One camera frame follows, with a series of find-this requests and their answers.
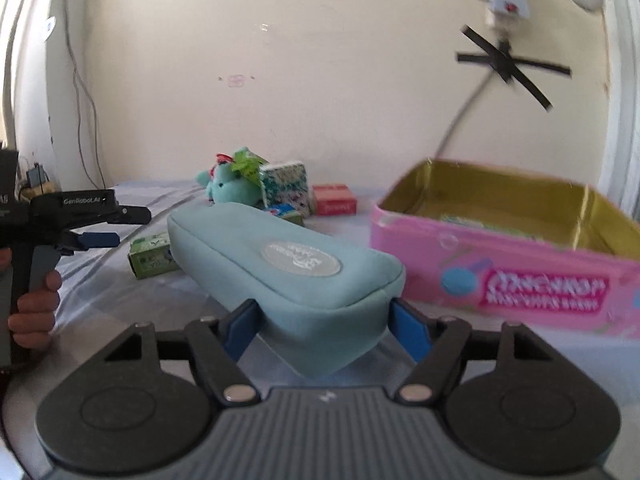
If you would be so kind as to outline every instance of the white bedsheet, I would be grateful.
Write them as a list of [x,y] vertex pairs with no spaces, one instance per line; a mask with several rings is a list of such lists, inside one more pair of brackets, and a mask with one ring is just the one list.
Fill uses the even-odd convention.
[[[359,213],[354,217],[311,218],[306,225],[355,244],[369,241],[370,205],[379,195],[356,190]],[[127,261],[129,242],[137,236],[166,230],[166,216],[172,208],[189,200],[204,200],[204,192],[190,183],[132,183],[116,188],[121,204],[145,205],[154,219],[148,226],[109,226],[120,233],[123,243],[116,249],[91,250],[63,258],[58,270],[63,275],[62,303],[54,343],[46,357],[29,374],[16,378],[2,412],[12,446],[34,479],[44,476],[50,465],[34,430],[39,402],[71,371],[91,357],[114,336],[134,322],[151,321],[156,330],[178,330],[204,315],[222,314],[223,309],[181,271],[136,280]],[[93,231],[104,226],[94,226]],[[439,316],[445,309],[421,306]],[[460,314],[476,328],[496,330],[500,319]],[[607,469],[618,480],[640,480],[640,342],[617,340],[548,328],[536,331],[604,387],[622,410],[622,431],[607,461]],[[252,344],[240,365],[263,393],[270,386],[379,384],[393,389],[412,366],[392,339],[349,367],[321,381],[296,376],[261,342]],[[181,363],[163,368],[188,377]],[[475,364],[469,373],[484,369]],[[20,480],[20,469],[0,443],[0,479]]]

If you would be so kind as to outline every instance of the open box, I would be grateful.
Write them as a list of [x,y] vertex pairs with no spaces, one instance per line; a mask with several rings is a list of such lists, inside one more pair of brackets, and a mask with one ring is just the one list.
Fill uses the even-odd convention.
[[640,338],[640,226],[588,186],[427,160],[374,208],[403,297]]

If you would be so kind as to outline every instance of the light blue pencil case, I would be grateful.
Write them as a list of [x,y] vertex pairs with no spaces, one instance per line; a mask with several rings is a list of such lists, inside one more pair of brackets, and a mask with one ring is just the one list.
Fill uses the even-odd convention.
[[237,203],[183,206],[168,229],[182,269],[228,310],[256,300],[266,314],[262,338],[306,377],[373,348],[404,287],[394,256]]

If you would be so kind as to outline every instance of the finger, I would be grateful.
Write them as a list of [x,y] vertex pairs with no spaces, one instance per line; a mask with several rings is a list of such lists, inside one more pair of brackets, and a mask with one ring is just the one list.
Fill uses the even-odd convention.
[[13,314],[7,321],[9,329],[17,334],[31,332],[48,332],[56,324],[52,312],[36,312],[35,314]]
[[51,343],[51,336],[46,332],[14,334],[14,341],[24,348],[46,350]]
[[32,314],[33,312],[53,312],[60,304],[60,295],[50,290],[36,290],[28,292],[18,300],[18,312]]
[[4,272],[11,263],[11,249],[0,249],[0,272]]
[[62,276],[57,270],[52,270],[45,276],[44,283],[51,292],[57,292],[62,286]]

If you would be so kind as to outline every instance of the red bow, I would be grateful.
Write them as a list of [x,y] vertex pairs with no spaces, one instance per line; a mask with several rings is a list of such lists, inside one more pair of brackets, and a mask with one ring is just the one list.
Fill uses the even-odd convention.
[[[226,162],[233,162],[234,158],[232,156],[225,155],[224,153],[216,154],[216,166],[219,164],[225,164]],[[213,178],[213,175],[216,172],[216,166],[209,170],[210,176]]]

